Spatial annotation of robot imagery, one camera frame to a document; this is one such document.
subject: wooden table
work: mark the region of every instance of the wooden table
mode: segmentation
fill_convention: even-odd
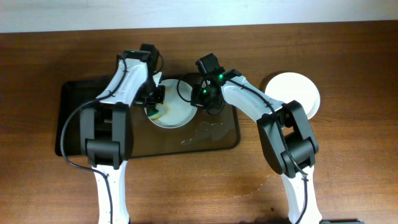
[[[213,52],[254,84],[278,71],[309,77],[322,99],[311,124],[324,219],[398,222],[398,22],[384,21],[1,34],[0,223],[97,222],[94,175],[54,154],[60,88],[112,72],[116,54],[141,43],[160,49],[165,73],[194,72]],[[130,161],[131,220],[286,218],[285,190],[257,126],[242,113],[239,120],[242,141],[232,151]]]

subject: white plate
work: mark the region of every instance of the white plate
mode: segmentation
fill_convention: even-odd
[[[191,106],[190,103],[183,101],[177,93],[176,79],[163,80],[160,85],[165,86],[165,96],[163,104],[158,103],[156,109],[159,113],[152,116],[154,124],[162,128],[178,128],[187,124],[196,114],[198,108]],[[184,82],[180,82],[180,93],[186,100],[191,100],[192,87]]]
[[[308,119],[317,113],[321,103],[321,96],[315,84],[309,78],[294,72],[275,76],[267,84],[265,94],[284,103],[293,100],[299,102]]]

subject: liquid spill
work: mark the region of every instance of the liquid spill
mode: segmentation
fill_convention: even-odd
[[[181,144],[183,146],[191,146],[195,142],[208,138],[210,138],[212,141],[219,141],[227,133],[228,130],[225,128],[225,125],[223,123],[210,124],[206,121],[202,121],[198,125],[198,129],[195,131],[194,137],[189,140],[182,141]]]
[[[242,197],[242,198],[248,197],[248,196],[250,196],[250,195],[252,195],[252,194],[258,192],[264,184],[265,184],[265,183],[261,184],[260,187],[259,187],[257,190],[255,190],[255,191],[253,191],[253,192],[250,192],[249,194],[246,194],[246,195],[237,195],[237,196],[234,196],[234,198],[238,198],[238,197]]]

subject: black plastic tray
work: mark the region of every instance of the black plastic tray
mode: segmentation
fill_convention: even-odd
[[[187,75],[185,82],[198,83],[199,75]],[[69,114],[84,102],[95,99],[108,85],[111,76],[97,80],[70,81],[62,86],[60,111],[58,114],[55,153],[60,152],[60,134]],[[198,109],[195,117],[186,125],[165,129],[153,124],[143,107],[131,107],[134,135],[132,157],[163,156],[188,152],[216,151],[235,148],[241,139],[238,116],[233,106],[226,105],[218,116],[210,116]],[[79,116],[76,115],[65,133],[65,154],[80,155]]]

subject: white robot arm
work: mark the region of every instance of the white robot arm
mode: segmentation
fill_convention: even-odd
[[[319,224],[322,216],[313,188],[314,155],[318,151],[318,143],[301,105],[296,101],[286,105],[270,98],[238,71],[224,71],[213,54],[201,58],[196,65],[207,85],[193,87],[191,104],[206,110],[219,109],[219,101],[224,100],[256,122],[264,156],[282,177],[289,203],[289,220],[292,223]],[[283,136],[278,132],[276,122],[282,127],[293,126],[294,132]],[[281,138],[286,141],[293,160],[287,155]],[[294,167],[296,162],[306,178]]]
[[[147,44],[140,50],[125,51],[113,79],[97,96],[102,100],[80,113],[81,153],[88,157],[92,169],[107,176],[106,181],[95,172],[98,224],[129,223],[124,176],[133,145],[130,107],[163,102],[165,88],[158,86],[162,72],[155,72],[158,55],[156,48]]]

